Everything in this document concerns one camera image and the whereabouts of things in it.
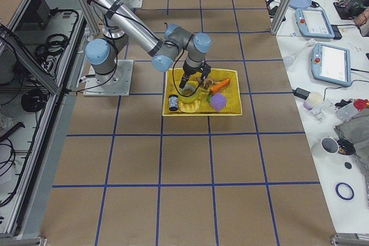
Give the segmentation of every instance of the blue joint cap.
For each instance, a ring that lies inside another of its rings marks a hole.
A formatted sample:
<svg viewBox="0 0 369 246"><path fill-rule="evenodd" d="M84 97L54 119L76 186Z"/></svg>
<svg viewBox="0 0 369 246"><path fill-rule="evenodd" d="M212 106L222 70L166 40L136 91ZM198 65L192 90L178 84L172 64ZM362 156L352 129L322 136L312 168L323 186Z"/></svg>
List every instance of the blue joint cap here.
<svg viewBox="0 0 369 246"><path fill-rule="evenodd" d="M176 24L170 24L164 34L165 39L167 40L169 38L169 36L171 35L171 33L174 31L175 28L179 27Z"/></svg>
<svg viewBox="0 0 369 246"><path fill-rule="evenodd" d="M110 54L110 46L103 39L90 41L86 46L87 59L93 65L100 65L106 61Z"/></svg>
<svg viewBox="0 0 369 246"><path fill-rule="evenodd" d="M151 62L155 69L157 69L158 71L166 72L168 71L168 69L170 69L173 60L167 56L158 55L152 58Z"/></svg>
<svg viewBox="0 0 369 246"><path fill-rule="evenodd" d="M210 46L212 46L212 39L208 34L197 33L194 37L194 45L201 53L208 53Z"/></svg>

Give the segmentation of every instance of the orange carrot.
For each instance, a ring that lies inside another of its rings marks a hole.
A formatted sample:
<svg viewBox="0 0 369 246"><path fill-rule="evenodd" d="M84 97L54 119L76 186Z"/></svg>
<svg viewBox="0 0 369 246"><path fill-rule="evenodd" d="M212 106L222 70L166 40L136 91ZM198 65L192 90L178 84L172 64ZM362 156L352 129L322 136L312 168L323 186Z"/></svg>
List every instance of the orange carrot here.
<svg viewBox="0 0 369 246"><path fill-rule="evenodd" d="M224 88L225 86L229 85L231 83L231 79L227 78L221 82L219 82L216 85L213 85L210 87L210 91L212 93L212 95L216 94L217 92L220 91L220 89Z"/></svg>

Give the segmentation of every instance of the robotic arm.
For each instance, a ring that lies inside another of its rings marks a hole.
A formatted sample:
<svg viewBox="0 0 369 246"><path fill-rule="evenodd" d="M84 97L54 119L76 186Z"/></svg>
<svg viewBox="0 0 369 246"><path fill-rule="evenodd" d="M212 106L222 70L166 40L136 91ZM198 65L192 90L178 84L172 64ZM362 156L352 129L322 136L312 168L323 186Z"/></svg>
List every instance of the robotic arm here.
<svg viewBox="0 0 369 246"><path fill-rule="evenodd" d="M106 40L114 43L104 43L101 39L90 42L86 49L96 74L106 76L112 72L115 55L110 52L120 52L132 37L142 49L152 58L153 66L159 71L167 71L181 50L188 52L183 65L184 75L179 87L183 88L190 76L196 72L202 73L204 80L210 73L210 66L204 62L205 55L211 46L211 39L205 33L192 34L175 24L168 26L165 40L159 39L124 3L122 0L86 0L98 8L105 18L103 33Z"/></svg>

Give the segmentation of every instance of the red bottle cap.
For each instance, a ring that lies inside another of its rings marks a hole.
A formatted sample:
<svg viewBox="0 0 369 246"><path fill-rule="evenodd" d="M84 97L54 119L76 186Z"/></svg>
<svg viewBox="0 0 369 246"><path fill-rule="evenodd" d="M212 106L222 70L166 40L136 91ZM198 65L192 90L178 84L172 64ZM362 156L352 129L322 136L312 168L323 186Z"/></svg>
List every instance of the red bottle cap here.
<svg viewBox="0 0 369 246"><path fill-rule="evenodd" d="M367 103L369 103L369 101L367 99L363 100L363 99L356 99L353 102L353 106L359 111L361 112L362 110L364 110L367 106Z"/></svg>

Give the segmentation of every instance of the purple ball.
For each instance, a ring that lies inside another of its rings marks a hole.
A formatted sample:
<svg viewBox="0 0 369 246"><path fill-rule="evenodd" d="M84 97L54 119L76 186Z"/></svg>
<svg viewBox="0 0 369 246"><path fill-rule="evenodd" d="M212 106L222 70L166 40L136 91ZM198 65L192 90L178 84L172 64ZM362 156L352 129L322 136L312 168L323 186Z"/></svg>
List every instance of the purple ball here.
<svg viewBox="0 0 369 246"><path fill-rule="evenodd" d="M216 110L220 111L227 105L227 98L221 93L216 93L210 99L210 105Z"/></svg>

